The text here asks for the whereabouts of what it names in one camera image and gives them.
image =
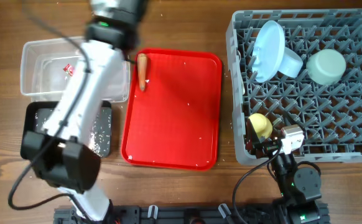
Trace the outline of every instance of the plastic bin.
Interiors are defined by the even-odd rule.
[[[284,28],[285,46],[304,62],[296,79],[278,73],[258,83],[252,77],[254,41],[268,20]],[[257,165],[266,160],[245,150],[248,116],[266,115],[279,133],[284,126],[282,111],[306,130],[303,148],[295,151],[297,162],[362,162],[362,9],[237,11],[226,31],[226,47],[239,163]],[[307,60],[323,49],[339,51],[347,62],[341,80],[330,86],[313,82],[305,69]]]
[[[73,37],[79,44],[82,37]],[[76,66],[82,57],[72,44],[63,39],[39,40],[24,45],[21,60],[21,93],[32,101],[59,101],[71,79],[63,69]],[[124,102],[129,96],[130,67],[124,62],[123,75],[113,77],[102,100]]]

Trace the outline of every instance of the red object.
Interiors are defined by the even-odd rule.
[[[63,70],[67,72],[71,77],[73,76],[73,67],[70,64],[68,64]]]
[[[208,170],[217,160],[221,60],[214,54],[144,49],[146,89],[134,67],[121,154],[139,166]]]

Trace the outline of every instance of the dish rack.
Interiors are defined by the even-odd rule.
[[[296,79],[278,73],[267,82],[255,81],[254,41],[269,20],[283,27],[285,46],[304,62]],[[261,113],[279,134],[283,111],[305,129],[304,146],[294,152],[297,162],[362,162],[362,9],[237,11],[226,31],[226,49],[240,164],[266,160],[246,150],[246,119]],[[305,69],[307,60],[323,49],[339,51],[347,62],[341,80],[330,86],[313,82]]]

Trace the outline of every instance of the wooden table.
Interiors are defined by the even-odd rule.
[[[213,52],[226,63],[225,31],[232,13],[242,9],[316,9],[362,7],[361,1],[151,1],[141,25],[143,47]],[[83,35],[89,12],[86,0],[41,0],[33,10],[67,35]],[[36,27],[21,13],[18,1],[0,0],[0,223],[52,223],[53,210],[69,205],[65,198],[34,210],[17,212],[7,205],[7,195],[28,164],[19,155],[26,106],[30,99],[19,91],[22,46],[31,40],[56,38]],[[236,162],[231,129],[233,100],[229,72],[223,77],[220,147],[216,166],[208,172],[133,167],[119,155],[121,128],[113,128],[112,155],[103,160],[98,183],[115,205],[182,206],[231,203],[236,181],[251,167]],[[113,105],[113,121],[122,127],[126,103]],[[329,204],[332,223],[362,223],[362,164],[319,164],[323,201]],[[29,173],[15,196],[27,205],[56,194],[57,190]],[[266,169],[246,179],[238,191],[239,202],[269,203],[280,196]]]

